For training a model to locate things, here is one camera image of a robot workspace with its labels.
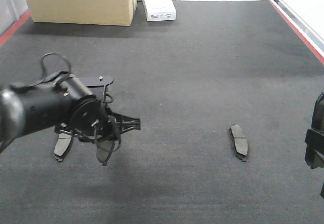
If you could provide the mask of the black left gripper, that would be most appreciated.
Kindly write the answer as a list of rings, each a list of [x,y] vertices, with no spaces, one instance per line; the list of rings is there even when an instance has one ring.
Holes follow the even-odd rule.
[[[140,119],[115,113],[109,107],[113,97],[108,87],[113,81],[111,76],[71,79],[70,84],[83,98],[76,103],[66,122],[55,126],[55,132],[82,142],[98,144],[108,140],[121,145],[122,134],[140,130]]]

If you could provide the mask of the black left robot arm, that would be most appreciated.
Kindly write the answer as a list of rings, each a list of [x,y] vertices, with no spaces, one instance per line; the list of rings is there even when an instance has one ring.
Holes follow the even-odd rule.
[[[42,77],[35,84],[15,83],[1,89],[1,151],[15,139],[56,127],[84,142],[98,144],[105,140],[121,141],[121,135],[140,130],[140,119],[113,112],[104,97],[97,96],[71,71],[48,75],[45,58],[40,59]]]

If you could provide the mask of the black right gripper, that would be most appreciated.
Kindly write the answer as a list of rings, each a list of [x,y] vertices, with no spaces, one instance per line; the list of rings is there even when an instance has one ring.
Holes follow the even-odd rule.
[[[311,169],[323,168],[323,92],[315,102],[311,128],[306,132],[305,162]]]

